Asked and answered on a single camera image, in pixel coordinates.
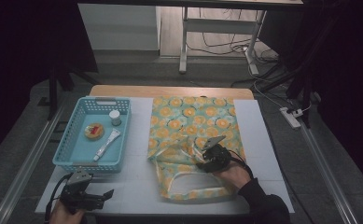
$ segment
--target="floor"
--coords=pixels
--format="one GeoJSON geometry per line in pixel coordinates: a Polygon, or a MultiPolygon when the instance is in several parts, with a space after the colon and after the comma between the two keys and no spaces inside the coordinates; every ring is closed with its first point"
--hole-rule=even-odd
{"type": "MultiPolygon", "coordinates": [[[[179,11],[179,8],[169,8],[169,10],[179,11]]],[[[178,21],[177,17],[167,21],[178,21]]],[[[165,34],[164,21],[166,20],[162,21],[163,36],[165,34]]],[[[228,40],[228,37],[228,35],[225,35],[224,39],[218,40],[218,42],[224,42],[228,40]]],[[[211,43],[216,41],[211,37],[207,40],[213,41],[211,43]]],[[[194,48],[206,48],[202,40],[198,41],[191,38],[190,42],[188,40],[188,43],[194,46],[194,48]]],[[[228,88],[238,80],[243,80],[244,82],[234,84],[234,88],[251,88],[254,84],[255,79],[249,76],[246,71],[245,59],[239,57],[237,53],[235,54],[236,57],[226,58],[221,56],[214,58],[207,57],[211,54],[203,55],[201,52],[196,52],[201,55],[191,55],[194,51],[190,50],[188,52],[189,56],[191,56],[188,58],[188,72],[180,76],[177,70],[177,48],[170,49],[169,47],[165,51],[166,47],[164,46],[165,44],[162,42],[161,48],[163,52],[161,57],[152,54],[136,55],[133,53],[96,52],[99,74],[91,75],[104,84],[118,85],[228,88]]],[[[229,46],[217,50],[220,52],[220,50],[228,49],[229,46]]],[[[258,69],[264,73],[271,66],[272,63],[259,64],[258,69]]],[[[72,113],[75,102],[78,98],[89,94],[92,87],[90,83],[77,76],[72,75],[72,78],[76,84],[73,91],[61,91],[59,89],[60,102],[65,100],[64,110],[59,120],[54,124],[54,130],[49,133],[48,142],[43,146],[44,150],[37,162],[37,166],[34,168],[15,207],[12,207],[13,212],[7,223],[39,223],[43,221],[43,215],[35,214],[34,210],[53,171],[54,166],[51,163],[51,159],[63,135],[64,125],[72,113]]],[[[0,203],[26,156],[32,148],[35,148],[36,139],[40,137],[42,130],[49,125],[47,122],[49,109],[45,104],[42,104],[45,101],[45,97],[48,98],[48,92],[48,82],[37,84],[32,88],[30,103],[26,106],[21,117],[0,146],[0,203]]],[[[275,88],[267,95],[256,93],[254,97],[258,100],[262,116],[267,122],[268,132],[272,138],[273,147],[283,170],[287,190],[296,210],[295,214],[291,214],[293,223],[347,223],[339,213],[334,197],[328,190],[322,174],[319,172],[319,166],[312,156],[312,151],[306,143],[302,131],[291,129],[278,111],[279,105],[291,106],[285,100],[285,88],[275,88]]],[[[298,105],[298,100],[294,101],[294,106],[298,105]]],[[[347,202],[349,202],[354,211],[358,220],[357,223],[363,223],[363,175],[359,172],[353,160],[348,156],[336,137],[321,120],[320,115],[316,112],[316,105],[312,105],[310,111],[311,130],[317,144],[320,146],[347,202]]],[[[95,223],[94,218],[89,217],[89,223],[95,223]]],[[[123,220],[120,223],[133,223],[133,220],[129,219],[128,222],[123,220]]],[[[150,223],[171,222],[166,222],[164,219],[150,223]]]]}

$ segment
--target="basket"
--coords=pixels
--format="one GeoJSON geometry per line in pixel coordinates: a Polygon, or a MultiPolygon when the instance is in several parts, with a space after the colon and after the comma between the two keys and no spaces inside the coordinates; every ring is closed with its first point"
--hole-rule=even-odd
{"type": "Polygon", "coordinates": [[[53,157],[53,164],[72,173],[78,167],[82,167],[91,174],[120,172],[130,116],[131,103],[128,98],[80,98],[53,157]],[[108,116],[115,109],[120,113],[121,124],[119,126],[113,126],[108,116]],[[97,122],[104,126],[105,133],[99,140],[92,141],[85,136],[85,127],[97,122]],[[93,157],[97,150],[107,141],[113,128],[121,132],[120,136],[108,146],[100,160],[94,161],[93,157]]]}

